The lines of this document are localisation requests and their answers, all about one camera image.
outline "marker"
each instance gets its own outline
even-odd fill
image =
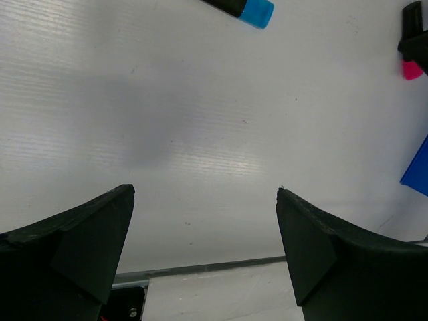
[[[202,0],[256,28],[268,25],[274,4],[268,0]]]
[[[417,37],[423,33],[422,2],[416,1],[406,6],[402,11],[401,41]],[[413,80],[422,75],[422,69],[412,59],[403,54],[403,77]]]

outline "white corrugated plastic surface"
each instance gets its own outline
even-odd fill
[[[283,255],[276,190],[404,240],[399,179],[428,81],[399,74],[399,0],[275,0],[256,30],[197,0],[0,3],[0,231],[122,183],[119,272]]]

